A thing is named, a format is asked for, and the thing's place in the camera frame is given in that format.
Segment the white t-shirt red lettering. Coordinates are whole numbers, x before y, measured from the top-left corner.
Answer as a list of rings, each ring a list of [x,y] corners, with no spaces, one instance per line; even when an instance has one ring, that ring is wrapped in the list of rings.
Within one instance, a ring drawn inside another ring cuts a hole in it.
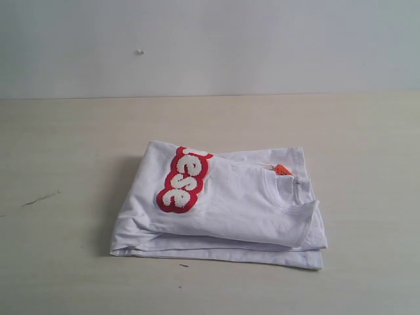
[[[110,253],[321,270],[326,247],[301,148],[211,154],[152,141]]]

